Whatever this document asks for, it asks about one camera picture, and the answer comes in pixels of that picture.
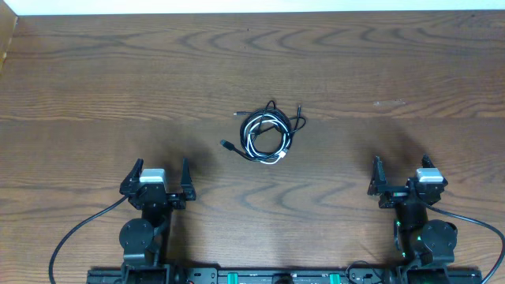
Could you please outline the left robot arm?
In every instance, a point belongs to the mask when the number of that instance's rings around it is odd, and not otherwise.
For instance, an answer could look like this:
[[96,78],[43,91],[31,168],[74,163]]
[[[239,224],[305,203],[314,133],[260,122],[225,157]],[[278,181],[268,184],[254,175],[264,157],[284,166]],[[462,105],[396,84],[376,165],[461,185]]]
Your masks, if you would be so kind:
[[171,217],[196,199],[196,190],[186,159],[182,162],[181,191],[170,193],[164,169],[144,169],[138,159],[120,185],[119,192],[141,217],[131,219],[121,229],[122,283],[184,283],[185,271],[175,264],[165,264],[165,241],[170,235]]

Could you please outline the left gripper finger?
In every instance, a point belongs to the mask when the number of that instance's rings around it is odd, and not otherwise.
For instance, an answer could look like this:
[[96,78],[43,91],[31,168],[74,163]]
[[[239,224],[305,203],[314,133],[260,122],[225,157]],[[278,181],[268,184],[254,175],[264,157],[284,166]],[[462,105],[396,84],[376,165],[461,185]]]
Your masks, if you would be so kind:
[[196,199],[196,190],[193,185],[192,178],[189,172],[189,162],[187,158],[183,159],[181,172],[181,188],[186,200]]
[[144,160],[138,159],[131,171],[126,175],[125,179],[120,184],[119,192],[123,196],[131,196],[140,188],[140,175],[143,168]]

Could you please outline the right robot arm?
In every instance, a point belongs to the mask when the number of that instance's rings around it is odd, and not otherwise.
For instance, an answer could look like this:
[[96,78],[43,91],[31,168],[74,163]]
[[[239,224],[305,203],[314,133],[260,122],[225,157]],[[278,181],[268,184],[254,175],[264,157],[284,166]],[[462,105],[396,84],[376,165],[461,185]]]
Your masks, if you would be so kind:
[[370,196],[379,207],[395,210],[395,246],[403,263],[384,273],[386,283],[449,283],[447,265],[455,261],[458,230],[450,222],[428,218],[427,208],[441,199],[447,180],[427,155],[404,185],[389,185],[383,162],[373,160]]

